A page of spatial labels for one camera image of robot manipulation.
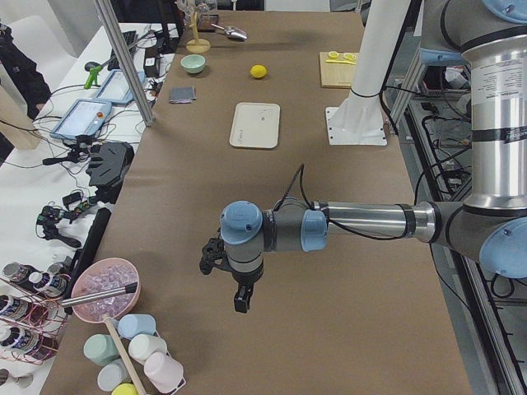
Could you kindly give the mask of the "yellow lemon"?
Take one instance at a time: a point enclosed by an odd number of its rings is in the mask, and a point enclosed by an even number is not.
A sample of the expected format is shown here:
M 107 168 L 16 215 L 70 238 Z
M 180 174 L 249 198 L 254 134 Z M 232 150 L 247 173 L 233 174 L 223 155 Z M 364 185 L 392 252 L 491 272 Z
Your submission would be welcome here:
M 268 74 L 268 69 L 264 65 L 261 65 L 261 64 L 255 64 L 250 69 L 250 75 L 254 79 L 262 79 L 266 77 L 267 74 Z

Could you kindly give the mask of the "cream plastic tray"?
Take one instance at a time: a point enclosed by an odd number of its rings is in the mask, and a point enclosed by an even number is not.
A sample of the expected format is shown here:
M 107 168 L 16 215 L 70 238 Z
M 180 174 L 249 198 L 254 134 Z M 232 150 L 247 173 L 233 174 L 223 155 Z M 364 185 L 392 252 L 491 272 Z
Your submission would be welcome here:
M 280 113 L 277 104 L 238 103 L 229 143 L 238 148 L 273 149 L 278 143 Z

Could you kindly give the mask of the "pink cup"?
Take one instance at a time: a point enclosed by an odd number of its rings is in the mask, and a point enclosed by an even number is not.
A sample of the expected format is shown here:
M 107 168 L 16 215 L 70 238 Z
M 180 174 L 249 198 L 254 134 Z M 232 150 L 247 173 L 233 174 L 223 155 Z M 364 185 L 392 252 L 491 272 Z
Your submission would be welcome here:
M 147 358 L 143 371 L 160 393 L 174 393 L 186 384 L 183 365 L 159 351 Z

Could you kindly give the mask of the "metal tongs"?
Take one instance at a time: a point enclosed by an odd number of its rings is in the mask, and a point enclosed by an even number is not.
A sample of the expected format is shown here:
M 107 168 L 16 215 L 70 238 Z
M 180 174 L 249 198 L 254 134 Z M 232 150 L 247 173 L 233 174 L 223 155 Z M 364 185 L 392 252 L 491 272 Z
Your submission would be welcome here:
M 59 304 L 64 308 L 73 307 L 75 305 L 86 304 L 98 300 L 108 299 L 110 297 L 133 294 L 137 291 L 139 284 L 137 282 L 114 288 L 111 290 L 103 290 L 89 295 L 81 295 L 70 299 L 62 300 Z

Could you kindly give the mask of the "white cup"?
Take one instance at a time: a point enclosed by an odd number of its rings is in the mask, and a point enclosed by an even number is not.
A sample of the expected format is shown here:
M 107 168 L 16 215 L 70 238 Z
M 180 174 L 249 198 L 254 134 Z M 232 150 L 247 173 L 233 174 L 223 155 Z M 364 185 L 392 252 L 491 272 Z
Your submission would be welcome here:
M 168 352 L 166 341 L 161 337 L 138 334 L 128 344 L 129 355 L 141 365 L 144 365 L 147 359 L 156 352 L 162 354 Z

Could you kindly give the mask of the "blue cup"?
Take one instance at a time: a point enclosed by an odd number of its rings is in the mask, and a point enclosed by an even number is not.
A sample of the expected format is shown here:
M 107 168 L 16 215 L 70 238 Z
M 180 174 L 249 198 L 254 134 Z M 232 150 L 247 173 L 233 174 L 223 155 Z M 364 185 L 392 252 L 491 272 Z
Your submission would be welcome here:
M 156 320 L 150 314 L 126 314 L 119 320 L 118 333 L 129 340 L 139 334 L 154 335 Z

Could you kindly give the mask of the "wooden cup rack pole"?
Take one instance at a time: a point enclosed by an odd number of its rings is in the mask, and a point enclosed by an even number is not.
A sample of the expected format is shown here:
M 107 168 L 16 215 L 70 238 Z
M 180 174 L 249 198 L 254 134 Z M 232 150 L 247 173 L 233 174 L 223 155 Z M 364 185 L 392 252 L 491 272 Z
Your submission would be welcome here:
M 110 336 L 112 337 L 112 340 L 114 341 L 114 344 L 119 352 L 119 355 L 121 359 L 123 360 L 124 366 L 126 370 L 128 371 L 128 374 L 136 387 L 139 395 L 147 395 L 146 389 L 144 388 L 141 379 L 139 378 L 132 361 L 130 360 L 128 356 L 128 352 L 126 352 L 126 349 L 124 348 L 123 343 L 121 342 L 119 338 L 119 334 L 117 330 L 114 327 L 114 320 L 110 316 L 104 316 L 103 317 L 103 323 L 105 324 L 106 328 L 108 329 L 108 332 Z

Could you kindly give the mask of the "pink bowl with ice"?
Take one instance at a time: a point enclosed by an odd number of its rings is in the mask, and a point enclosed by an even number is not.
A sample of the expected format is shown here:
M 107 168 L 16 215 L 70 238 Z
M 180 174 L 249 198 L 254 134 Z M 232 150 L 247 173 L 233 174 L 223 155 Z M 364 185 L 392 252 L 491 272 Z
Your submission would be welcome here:
M 120 319 L 138 302 L 141 285 L 138 270 L 124 258 L 105 258 L 88 267 L 77 279 L 71 297 L 91 295 L 136 283 L 132 293 L 114 295 L 102 300 L 78 304 L 73 313 L 87 323 L 101 323 L 104 316 Z

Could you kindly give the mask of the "yellow cup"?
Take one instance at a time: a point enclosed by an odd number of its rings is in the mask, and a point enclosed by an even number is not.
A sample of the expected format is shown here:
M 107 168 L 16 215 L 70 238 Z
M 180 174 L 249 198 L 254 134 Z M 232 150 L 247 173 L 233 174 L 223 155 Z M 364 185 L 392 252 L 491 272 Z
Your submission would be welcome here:
M 138 395 L 138 390 L 132 383 L 121 383 L 112 391 L 111 395 Z

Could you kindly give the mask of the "grey cup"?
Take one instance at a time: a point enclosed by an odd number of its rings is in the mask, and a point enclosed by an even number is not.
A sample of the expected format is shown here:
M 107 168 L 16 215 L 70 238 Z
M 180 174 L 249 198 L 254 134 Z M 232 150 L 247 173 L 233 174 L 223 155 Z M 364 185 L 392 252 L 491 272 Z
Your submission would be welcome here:
M 114 360 L 103 367 L 97 376 L 97 385 L 104 392 L 112 392 L 122 383 L 130 383 L 131 378 L 121 359 Z

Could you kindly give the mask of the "green cup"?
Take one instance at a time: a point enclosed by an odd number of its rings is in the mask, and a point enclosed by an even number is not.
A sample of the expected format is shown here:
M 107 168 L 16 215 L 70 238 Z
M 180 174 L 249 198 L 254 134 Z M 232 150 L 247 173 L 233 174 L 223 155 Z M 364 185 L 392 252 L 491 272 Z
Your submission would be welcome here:
M 111 335 L 94 334 L 83 347 L 84 356 L 91 362 L 104 367 L 120 357 Z

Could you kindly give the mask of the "mint green bowl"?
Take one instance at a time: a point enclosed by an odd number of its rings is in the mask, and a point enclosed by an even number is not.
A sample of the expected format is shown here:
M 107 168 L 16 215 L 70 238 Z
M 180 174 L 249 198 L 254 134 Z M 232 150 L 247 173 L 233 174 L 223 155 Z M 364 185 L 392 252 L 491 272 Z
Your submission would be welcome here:
M 180 66 L 188 74 L 199 74 L 206 66 L 206 58 L 200 54 L 190 54 L 182 57 Z

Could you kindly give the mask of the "wooden cutting board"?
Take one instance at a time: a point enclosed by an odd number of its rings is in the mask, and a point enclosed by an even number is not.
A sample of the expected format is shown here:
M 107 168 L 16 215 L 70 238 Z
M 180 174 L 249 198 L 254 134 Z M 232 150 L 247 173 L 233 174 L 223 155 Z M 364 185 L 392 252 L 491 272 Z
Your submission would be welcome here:
M 347 60 L 343 57 L 345 53 L 338 52 L 338 60 Z M 354 62 L 357 62 L 358 53 L 353 53 L 356 56 Z M 319 52 L 319 74 L 321 86 L 325 88 L 350 88 L 356 65 L 347 64 L 330 64 L 325 63 L 328 58 L 328 52 Z

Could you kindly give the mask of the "near teach pendant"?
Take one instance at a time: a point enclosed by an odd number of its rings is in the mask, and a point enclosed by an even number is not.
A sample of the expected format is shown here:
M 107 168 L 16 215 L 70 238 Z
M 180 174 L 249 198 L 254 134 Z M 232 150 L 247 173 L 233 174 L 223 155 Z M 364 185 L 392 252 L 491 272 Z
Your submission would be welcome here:
M 70 141 L 79 136 L 97 136 L 111 110 L 112 104 L 107 100 L 78 99 L 49 135 Z

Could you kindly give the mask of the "teach pendant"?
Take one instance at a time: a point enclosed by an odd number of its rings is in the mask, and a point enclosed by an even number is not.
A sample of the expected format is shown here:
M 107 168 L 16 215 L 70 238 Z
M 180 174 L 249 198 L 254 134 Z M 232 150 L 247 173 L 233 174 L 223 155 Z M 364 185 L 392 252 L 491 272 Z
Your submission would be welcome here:
M 78 99 L 49 135 L 70 141 L 79 136 L 97 136 L 111 110 L 112 104 L 107 100 Z
M 133 101 L 133 94 L 124 73 L 114 69 L 110 71 L 94 98 L 110 102 L 112 105 L 125 106 Z

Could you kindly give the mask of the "far teach pendant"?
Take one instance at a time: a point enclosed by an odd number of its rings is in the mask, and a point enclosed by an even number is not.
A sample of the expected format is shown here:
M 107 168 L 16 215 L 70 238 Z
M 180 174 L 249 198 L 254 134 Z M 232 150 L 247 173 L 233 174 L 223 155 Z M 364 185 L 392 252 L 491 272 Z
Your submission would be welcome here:
M 124 73 L 114 69 L 110 71 L 94 98 L 110 102 L 112 105 L 125 106 L 133 101 L 133 94 Z

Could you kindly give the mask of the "wooden mug tree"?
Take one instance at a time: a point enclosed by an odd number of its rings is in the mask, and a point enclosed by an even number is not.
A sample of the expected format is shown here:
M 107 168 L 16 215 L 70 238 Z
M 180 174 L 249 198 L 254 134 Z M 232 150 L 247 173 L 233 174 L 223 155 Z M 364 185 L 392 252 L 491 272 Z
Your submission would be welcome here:
M 201 54 L 206 53 L 210 48 L 211 44 L 208 40 L 202 39 L 198 35 L 198 13 L 193 12 L 190 17 L 189 28 L 191 29 L 193 38 L 187 42 L 186 50 L 189 53 Z

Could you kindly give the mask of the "black power adapter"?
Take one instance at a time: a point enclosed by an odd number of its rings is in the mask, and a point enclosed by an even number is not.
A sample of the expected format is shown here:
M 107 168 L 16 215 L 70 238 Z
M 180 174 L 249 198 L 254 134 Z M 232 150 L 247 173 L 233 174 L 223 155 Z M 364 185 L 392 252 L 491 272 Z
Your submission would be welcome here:
M 161 56 L 158 48 L 153 45 L 145 48 L 143 59 L 143 71 L 146 77 L 159 78 L 161 73 Z

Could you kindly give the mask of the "metal scoop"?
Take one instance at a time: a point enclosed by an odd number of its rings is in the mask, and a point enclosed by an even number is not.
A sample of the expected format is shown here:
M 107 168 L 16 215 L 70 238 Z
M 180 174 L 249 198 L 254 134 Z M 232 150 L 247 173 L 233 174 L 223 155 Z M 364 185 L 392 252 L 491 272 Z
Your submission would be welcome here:
M 244 32 L 242 29 L 240 29 L 238 27 L 235 27 L 235 26 L 220 26 L 218 24 L 212 24 L 212 27 L 215 28 L 216 30 L 219 30 L 229 40 L 246 41 L 248 39 L 247 33 Z

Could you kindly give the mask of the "person in dark jacket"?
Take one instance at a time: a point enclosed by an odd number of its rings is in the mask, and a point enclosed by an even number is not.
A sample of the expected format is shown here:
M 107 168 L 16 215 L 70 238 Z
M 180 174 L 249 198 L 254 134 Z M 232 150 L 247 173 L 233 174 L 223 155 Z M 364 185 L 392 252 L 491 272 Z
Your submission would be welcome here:
M 27 105 L 27 115 L 35 119 L 51 96 L 36 63 L 13 43 L 12 29 L 1 24 L 1 63 Z

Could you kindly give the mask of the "black plastic bracket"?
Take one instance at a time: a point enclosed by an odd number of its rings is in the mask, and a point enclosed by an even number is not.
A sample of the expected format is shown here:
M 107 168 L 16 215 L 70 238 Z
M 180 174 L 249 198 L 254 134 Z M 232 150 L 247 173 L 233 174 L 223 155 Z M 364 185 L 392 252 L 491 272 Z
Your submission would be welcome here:
M 122 183 L 134 158 L 134 150 L 127 142 L 106 142 L 91 154 L 86 173 L 89 185 L 97 188 L 115 187 Z

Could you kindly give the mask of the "aluminium frame post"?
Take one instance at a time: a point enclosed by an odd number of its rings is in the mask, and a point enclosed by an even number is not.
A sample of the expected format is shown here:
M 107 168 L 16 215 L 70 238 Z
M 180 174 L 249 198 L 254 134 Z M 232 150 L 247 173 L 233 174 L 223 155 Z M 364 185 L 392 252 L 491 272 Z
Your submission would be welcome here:
M 119 60 L 121 70 L 136 102 L 139 113 L 142 116 L 142 120 L 147 127 L 150 127 L 154 122 L 153 112 L 144 95 L 142 83 L 139 81 L 137 70 L 129 54 L 128 46 L 125 44 L 111 2 L 109 0 L 95 0 L 94 4 L 100 21 L 105 28 L 110 45 Z

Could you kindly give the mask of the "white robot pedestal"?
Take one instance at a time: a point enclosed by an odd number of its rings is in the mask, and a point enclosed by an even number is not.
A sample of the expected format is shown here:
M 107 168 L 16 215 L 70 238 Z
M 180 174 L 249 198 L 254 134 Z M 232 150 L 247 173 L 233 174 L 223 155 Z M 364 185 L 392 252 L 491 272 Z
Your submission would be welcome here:
M 339 107 L 327 108 L 331 145 L 387 144 L 380 97 L 409 7 L 404 0 L 371 3 L 348 98 Z

